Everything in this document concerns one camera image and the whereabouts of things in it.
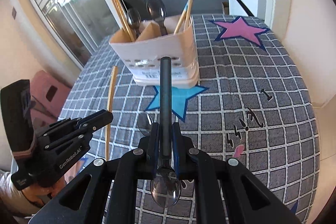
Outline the person left hand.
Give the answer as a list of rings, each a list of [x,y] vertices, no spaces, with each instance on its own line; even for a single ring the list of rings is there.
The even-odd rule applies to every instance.
[[[42,207],[45,202],[41,199],[42,196],[55,197],[66,186],[64,176],[61,177],[53,186],[43,188],[38,184],[32,184],[29,187],[22,190],[23,195],[36,206]]]

